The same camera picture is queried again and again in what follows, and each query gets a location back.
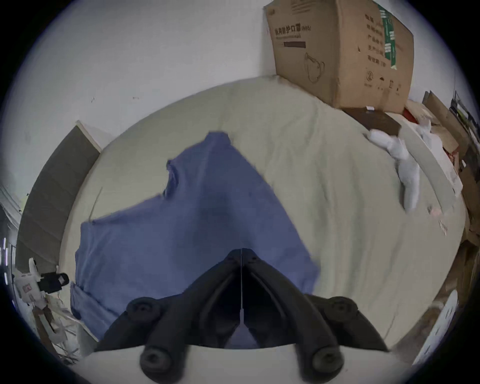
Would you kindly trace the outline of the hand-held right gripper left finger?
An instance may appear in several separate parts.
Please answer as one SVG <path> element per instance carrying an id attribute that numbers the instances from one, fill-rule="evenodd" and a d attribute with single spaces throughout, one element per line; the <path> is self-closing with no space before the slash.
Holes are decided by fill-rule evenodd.
<path id="1" fill-rule="evenodd" d="M 141 371 L 154 382 L 177 382 L 189 344 L 224 348 L 242 322 L 242 250 L 171 297 L 132 300 L 98 343 L 95 352 L 144 346 Z"/>

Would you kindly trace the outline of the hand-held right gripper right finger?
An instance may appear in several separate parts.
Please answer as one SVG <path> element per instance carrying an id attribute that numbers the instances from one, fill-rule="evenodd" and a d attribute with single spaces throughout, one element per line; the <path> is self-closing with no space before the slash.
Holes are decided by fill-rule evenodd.
<path id="1" fill-rule="evenodd" d="M 388 352 L 378 331 L 352 299 L 302 293 L 251 249 L 242 249 L 242 268 L 259 284 L 279 314 L 280 328 L 263 345 L 275 338 L 293 341 L 302 379 L 331 381 L 338 376 L 345 365 L 340 347 Z"/>

